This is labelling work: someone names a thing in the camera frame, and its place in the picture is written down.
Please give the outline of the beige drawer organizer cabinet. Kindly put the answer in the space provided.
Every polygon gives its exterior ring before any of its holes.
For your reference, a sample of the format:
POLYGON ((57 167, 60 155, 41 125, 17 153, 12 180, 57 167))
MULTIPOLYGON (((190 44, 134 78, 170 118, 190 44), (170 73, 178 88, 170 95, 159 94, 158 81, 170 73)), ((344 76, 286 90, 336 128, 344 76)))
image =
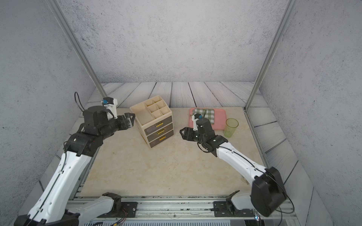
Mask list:
POLYGON ((131 106, 130 110, 135 114, 135 124, 149 148, 150 142, 148 142, 144 130, 167 117, 172 116, 173 120, 172 111, 159 95, 131 106))

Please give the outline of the grey translucent drawer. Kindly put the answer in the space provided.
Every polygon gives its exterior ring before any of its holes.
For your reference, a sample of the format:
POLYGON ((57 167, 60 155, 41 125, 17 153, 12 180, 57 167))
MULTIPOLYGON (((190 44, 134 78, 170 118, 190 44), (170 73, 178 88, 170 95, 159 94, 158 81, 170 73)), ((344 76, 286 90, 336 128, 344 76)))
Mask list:
POLYGON ((171 124, 163 127, 162 129, 147 136, 148 142, 155 140, 156 138, 166 134, 167 132, 171 131, 172 129, 173 129, 173 124, 171 123, 171 124))
POLYGON ((155 140, 153 140, 152 142, 150 142, 150 148, 153 148, 154 146, 157 146, 158 144, 160 144, 161 142, 165 141, 166 139, 169 139, 171 136, 174 135, 174 131, 171 130, 170 132, 168 132, 165 135, 162 135, 158 138, 156 138, 155 140))
POLYGON ((168 124, 170 124, 172 122, 172 116, 167 117, 153 125, 151 125, 150 127, 146 128, 144 130, 146 136, 149 136, 150 134, 162 129, 163 127, 167 126, 168 124))

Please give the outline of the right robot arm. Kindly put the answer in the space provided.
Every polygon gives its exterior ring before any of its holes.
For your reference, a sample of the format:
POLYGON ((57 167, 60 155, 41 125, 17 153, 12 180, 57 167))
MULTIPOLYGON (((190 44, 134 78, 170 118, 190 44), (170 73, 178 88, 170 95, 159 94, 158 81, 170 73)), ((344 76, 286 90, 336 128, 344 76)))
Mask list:
POLYGON ((196 142, 201 151, 212 153, 233 167, 251 186, 249 193, 236 191, 217 202, 215 214, 236 217, 246 210, 255 210, 264 217, 273 212, 286 214, 281 205, 288 196, 280 172, 257 164, 238 151, 225 137, 215 134, 211 122, 206 118, 196 119, 192 128, 180 130, 182 139, 196 142))

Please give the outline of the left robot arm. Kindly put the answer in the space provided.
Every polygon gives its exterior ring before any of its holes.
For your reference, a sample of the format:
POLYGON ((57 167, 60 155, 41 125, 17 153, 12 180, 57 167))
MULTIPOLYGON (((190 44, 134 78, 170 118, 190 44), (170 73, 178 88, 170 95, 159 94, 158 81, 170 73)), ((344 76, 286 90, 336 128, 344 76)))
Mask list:
POLYGON ((15 220, 16 226, 82 226, 107 214, 119 211, 121 197, 114 193, 88 202, 78 208, 66 208, 81 174, 103 141, 117 131, 134 125, 135 114, 118 115, 111 106, 92 106, 83 111, 84 123, 64 144, 64 153, 43 194, 26 215, 15 220))

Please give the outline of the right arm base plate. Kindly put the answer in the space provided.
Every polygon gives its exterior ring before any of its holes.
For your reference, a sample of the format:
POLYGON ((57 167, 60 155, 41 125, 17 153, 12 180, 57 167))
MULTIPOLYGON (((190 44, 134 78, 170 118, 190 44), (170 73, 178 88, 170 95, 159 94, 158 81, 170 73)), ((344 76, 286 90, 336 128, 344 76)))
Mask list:
POLYGON ((215 217, 254 217, 254 212, 250 209, 238 210, 231 201, 215 201, 213 209, 215 217))

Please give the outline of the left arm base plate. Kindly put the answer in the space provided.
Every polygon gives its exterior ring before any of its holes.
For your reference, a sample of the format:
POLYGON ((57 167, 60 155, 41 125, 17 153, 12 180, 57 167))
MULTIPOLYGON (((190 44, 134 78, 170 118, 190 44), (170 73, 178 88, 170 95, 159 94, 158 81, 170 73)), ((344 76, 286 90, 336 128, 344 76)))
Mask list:
POLYGON ((112 214, 115 218, 135 218, 138 202, 116 202, 112 214))

